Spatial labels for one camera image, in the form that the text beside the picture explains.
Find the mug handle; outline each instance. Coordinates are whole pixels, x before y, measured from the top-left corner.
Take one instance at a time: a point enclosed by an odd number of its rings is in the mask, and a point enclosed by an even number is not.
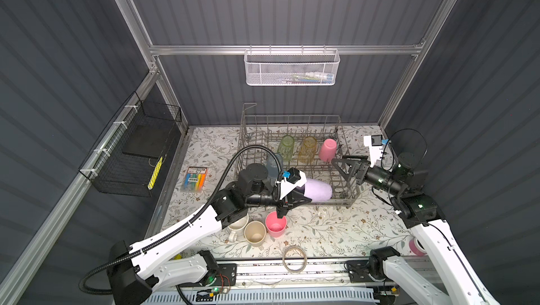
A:
[[[238,237],[238,232],[231,231],[231,233],[229,234],[229,243],[233,243],[234,241],[236,241],[237,237]]]

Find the beige cup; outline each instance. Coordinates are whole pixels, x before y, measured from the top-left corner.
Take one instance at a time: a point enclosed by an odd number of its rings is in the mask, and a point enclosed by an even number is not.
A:
[[[260,247],[265,241],[266,227],[259,221],[253,221],[244,229],[244,236],[251,246]]]
[[[238,235],[242,235],[247,223],[249,223],[249,214],[245,215],[244,217],[240,218],[239,220],[227,227],[230,232],[229,243],[234,243],[234,241],[237,240]]]

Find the wall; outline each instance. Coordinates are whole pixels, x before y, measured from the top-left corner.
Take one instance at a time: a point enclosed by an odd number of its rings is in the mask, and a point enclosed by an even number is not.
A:
[[[0,0],[0,55],[3,280],[147,68],[113,0]],[[88,241],[139,238],[144,229],[131,220],[149,209],[148,200],[90,191],[21,303],[66,294],[64,281],[86,261],[106,259]]]
[[[425,191],[502,304],[540,288],[539,24],[540,0],[459,0],[387,128],[427,138]]]
[[[441,0],[133,0],[155,45],[418,44]],[[378,122],[409,56],[342,56],[336,85],[251,87],[240,56],[163,56],[190,125],[256,114]]]

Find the black wire basket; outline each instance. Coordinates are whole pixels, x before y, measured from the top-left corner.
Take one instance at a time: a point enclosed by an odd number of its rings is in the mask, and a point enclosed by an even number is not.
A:
[[[118,126],[110,140],[98,149],[100,136],[83,162],[98,152],[93,167],[81,166],[80,173],[102,193],[160,193],[181,139],[180,107],[139,100],[124,121],[113,123]]]

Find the leaf pattern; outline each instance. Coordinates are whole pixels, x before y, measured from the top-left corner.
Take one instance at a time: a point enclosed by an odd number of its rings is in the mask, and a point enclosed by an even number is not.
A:
[[[239,131],[239,126],[194,129],[162,229],[192,214],[212,194],[224,168],[238,150]],[[368,148],[363,146],[363,136],[380,134],[381,130],[377,126],[343,126],[343,132],[351,154],[369,155]],[[208,167],[204,187],[200,192],[186,192],[182,187],[187,168],[196,165]],[[231,170],[222,186],[233,179]],[[264,223],[271,211],[271,208],[252,208],[249,214],[251,220]],[[350,208],[301,206],[290,211],[286,233],[276,239],[267,235],[261,247],[252,247],[240,234],[237,241],[230,243],[228,233],[223,230],[196,242],[182,255],[194,255],[205,249],[215,257],[281,257],[290,245],[302,247],[310,257],[366,256],[371,249],[383,246],[392,246],[402,255],[413,255],[408,246],[412,238],[391,207],[377,200],[371,189],[362,185],[359,198]]]

